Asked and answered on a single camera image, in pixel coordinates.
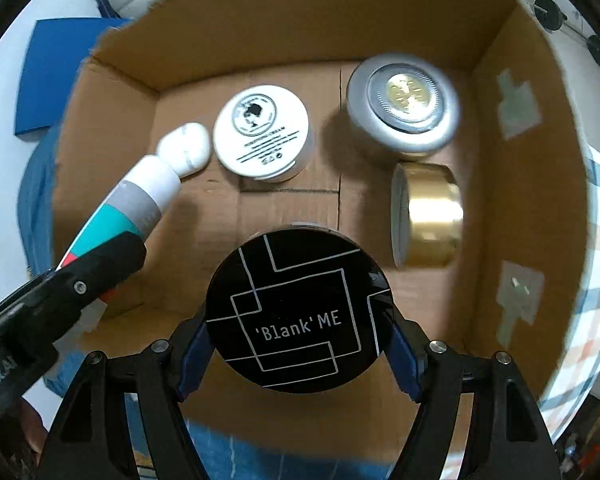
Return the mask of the white tube with green label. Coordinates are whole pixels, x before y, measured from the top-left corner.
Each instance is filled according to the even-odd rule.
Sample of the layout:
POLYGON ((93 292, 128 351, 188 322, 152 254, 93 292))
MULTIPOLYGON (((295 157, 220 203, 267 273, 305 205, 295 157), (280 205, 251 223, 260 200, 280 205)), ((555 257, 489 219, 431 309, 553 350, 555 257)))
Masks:
POLYGON ((146 155, 118 182, 86 220, 60 266, 123 232, 147 240, 181 188, 178 174, 157 155, 146 155))

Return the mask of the black lid white jar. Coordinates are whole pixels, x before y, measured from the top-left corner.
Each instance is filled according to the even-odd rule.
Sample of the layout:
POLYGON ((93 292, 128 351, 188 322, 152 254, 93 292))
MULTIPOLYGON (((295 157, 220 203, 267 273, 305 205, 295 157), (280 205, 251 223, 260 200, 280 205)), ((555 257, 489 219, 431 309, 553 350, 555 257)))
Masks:
POLYGON ((353 240, 295 224, 259 234, 216 269, 206 295, 209 337, 239 375, 265 389, 338 388, 368 370, 389 338, 393 303, 376 261, 353 240))

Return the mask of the gold round tin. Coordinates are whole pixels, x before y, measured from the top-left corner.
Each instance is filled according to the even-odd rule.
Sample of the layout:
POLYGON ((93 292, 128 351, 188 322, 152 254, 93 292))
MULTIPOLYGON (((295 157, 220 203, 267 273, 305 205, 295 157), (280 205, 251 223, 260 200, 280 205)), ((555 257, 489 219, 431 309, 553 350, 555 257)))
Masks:
POLYGON ((443 268, 462 241, 462 194, 447 166, 400 162, 391 180, 391 252, 398 268, 443 268))

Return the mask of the blue striped bed sheet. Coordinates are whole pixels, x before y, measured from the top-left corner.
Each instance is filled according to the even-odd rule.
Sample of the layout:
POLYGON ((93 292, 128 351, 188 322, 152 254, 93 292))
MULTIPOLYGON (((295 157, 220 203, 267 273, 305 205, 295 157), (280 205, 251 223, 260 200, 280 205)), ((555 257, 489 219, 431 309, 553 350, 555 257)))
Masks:
MULTIPOLYGON (((83 335, 91 332, 98 325, 113 294, 114 289, 83 309, 78 322, 56 344, 60 352, 60 367, 47 377, 46 382, 62 397, 65 396, 74 375, 85 359, 85 356, 79 358, 76 355, 76 348, 83 335)), ((146 442, 140 421, 140 406, 137 400, 127 394, 125 407, 134 452, 134 448, 146 442)), ((282 454, 263 453, 245 442, 214 434, 185 419, 184 422, 204 464, 204 469, 209 475, 207 479, 264 479, 269 472, 283 473, 285 457, 282 454)))

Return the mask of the plaid checkered quilt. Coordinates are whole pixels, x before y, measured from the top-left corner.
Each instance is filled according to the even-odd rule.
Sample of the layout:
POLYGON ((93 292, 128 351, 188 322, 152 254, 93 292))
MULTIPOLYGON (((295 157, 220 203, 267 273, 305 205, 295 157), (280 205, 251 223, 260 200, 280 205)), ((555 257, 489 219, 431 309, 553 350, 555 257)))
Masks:
POLYGON ((557 370, 539 400, 552 440, 576 416, 600 374, 600 152, 588 146, 584 162, 588 179, 584 268, 557 370))

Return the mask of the blue foam mat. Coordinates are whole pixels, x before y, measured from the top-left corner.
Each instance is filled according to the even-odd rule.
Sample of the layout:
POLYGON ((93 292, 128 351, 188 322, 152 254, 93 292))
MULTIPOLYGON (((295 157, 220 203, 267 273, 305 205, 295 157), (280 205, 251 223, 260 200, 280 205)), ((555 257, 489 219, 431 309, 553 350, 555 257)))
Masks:
POLYGON ((49 18, 35 23, 19 81, 16 136, 60 122, 84 58, 124 18, 49 18))

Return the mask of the white cream jar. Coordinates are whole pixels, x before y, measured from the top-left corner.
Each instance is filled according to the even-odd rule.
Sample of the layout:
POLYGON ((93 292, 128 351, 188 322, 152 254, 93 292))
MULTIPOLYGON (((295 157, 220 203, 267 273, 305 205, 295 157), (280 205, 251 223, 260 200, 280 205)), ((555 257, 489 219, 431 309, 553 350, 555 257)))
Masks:
POLYGON ((314 135, 306 106, 290 90, 260 84, 235 94, 212 133, 220 163, 239 177, 264 183, 293 178, 306 168, 314 135))

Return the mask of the cardboard box with milk print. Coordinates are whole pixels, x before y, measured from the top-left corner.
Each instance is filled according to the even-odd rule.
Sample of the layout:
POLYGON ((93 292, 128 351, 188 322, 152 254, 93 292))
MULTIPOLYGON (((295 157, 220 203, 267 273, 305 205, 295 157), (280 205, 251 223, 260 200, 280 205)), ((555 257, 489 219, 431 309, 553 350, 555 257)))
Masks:
POLYGON ((388 275, 396 304, 425 333, 488 356, 513 280, 542 278, 532 322, 509 352, 546 400, 568 366, 566 341, 588 253, 583 145, 564 72, 515 0, 162 0, 107 32, 81 66, 62 122, 53 196, 64 252, 118 181, 186 122, 212 126, 255 84, 294 92, 316 148, 280 185, 250 184, 210 162, 183 184, 148 240, 145 265, 114 293, 82 351, 125 356, 165 337, 204 300, 213 271, 251 235, 291 222, 343 232, 388 275), (351 128, 346 85, 385 52, 450 76, 460 128, 434 155, 462 190, 460 253, 441 270, 398 270, 389 240, 394 161, 351 128))

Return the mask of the silver round tin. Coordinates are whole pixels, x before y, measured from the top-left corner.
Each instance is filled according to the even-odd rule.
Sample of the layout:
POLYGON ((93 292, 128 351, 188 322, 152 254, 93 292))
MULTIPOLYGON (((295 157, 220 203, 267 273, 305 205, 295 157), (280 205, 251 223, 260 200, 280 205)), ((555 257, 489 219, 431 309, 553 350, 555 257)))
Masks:
POLYGON ((445 148, 460 123, 448 76, 422 58, 378 54, 355 67, 346 109, 353 130, 382 154, 419 159, 445 148))

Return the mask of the barbell on rack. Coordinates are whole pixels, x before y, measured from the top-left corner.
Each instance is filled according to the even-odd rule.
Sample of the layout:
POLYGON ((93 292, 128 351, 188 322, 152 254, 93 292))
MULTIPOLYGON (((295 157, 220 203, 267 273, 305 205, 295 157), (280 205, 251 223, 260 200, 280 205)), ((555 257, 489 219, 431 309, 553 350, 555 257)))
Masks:
POLYGON ((534 0, 531 6, 536 20, 547 32, 569 32, 571 36, 584 41, 586 50, 600 68, 600 37, 586 36, 576 26, 571 25, 568 16, 560 10, 554 0, 534 0))

